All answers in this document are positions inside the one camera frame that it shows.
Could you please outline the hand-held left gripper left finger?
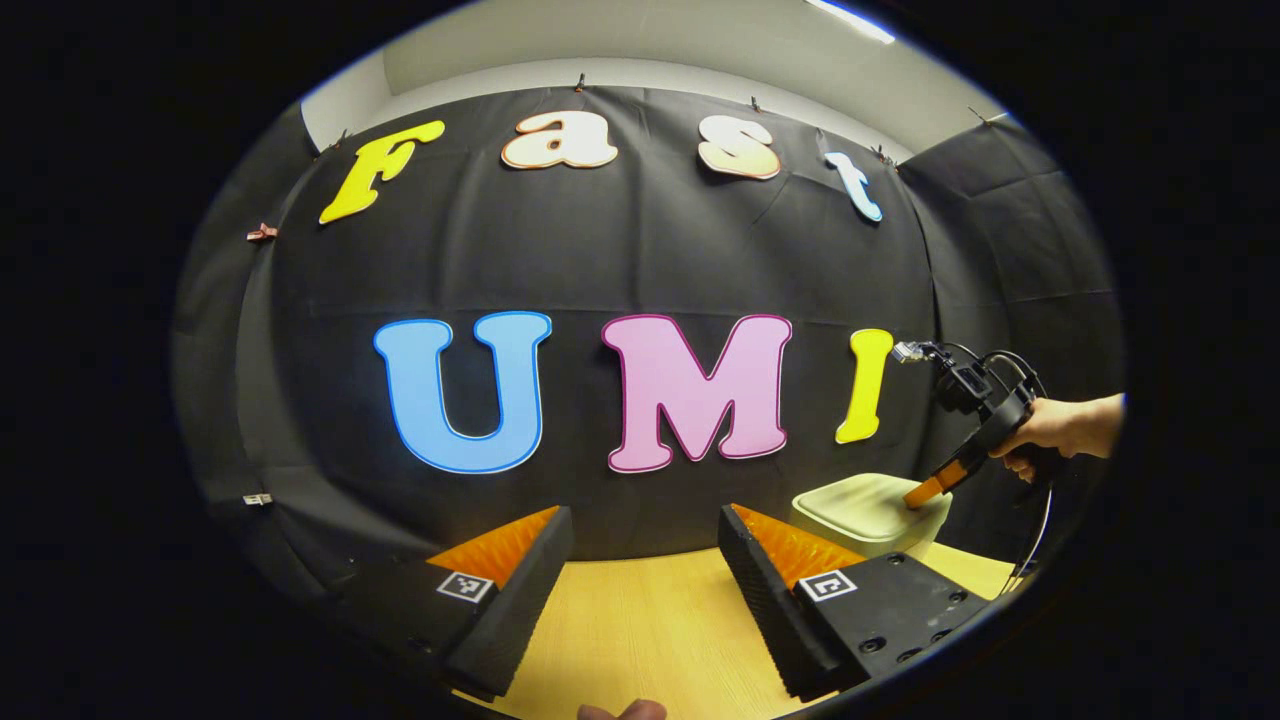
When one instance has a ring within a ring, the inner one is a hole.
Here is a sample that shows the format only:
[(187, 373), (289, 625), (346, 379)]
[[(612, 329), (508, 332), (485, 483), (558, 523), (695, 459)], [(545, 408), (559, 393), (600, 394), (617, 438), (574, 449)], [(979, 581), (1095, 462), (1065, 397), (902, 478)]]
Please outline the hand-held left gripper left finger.
[(366, 566), (335, 619), (396, 667), (481, 701), (506, 694), (573, 548), (556, 505), (431, 557)]

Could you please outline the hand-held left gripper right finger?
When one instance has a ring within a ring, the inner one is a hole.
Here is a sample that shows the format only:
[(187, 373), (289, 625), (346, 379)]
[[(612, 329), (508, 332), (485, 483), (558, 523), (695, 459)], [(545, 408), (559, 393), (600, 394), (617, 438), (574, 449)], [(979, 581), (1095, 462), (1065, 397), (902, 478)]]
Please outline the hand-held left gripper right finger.
[(988, 606), (908, 553), (868, 559), (739, 503), (719, 510), (718, 548), (801, 701), (896, 671)]

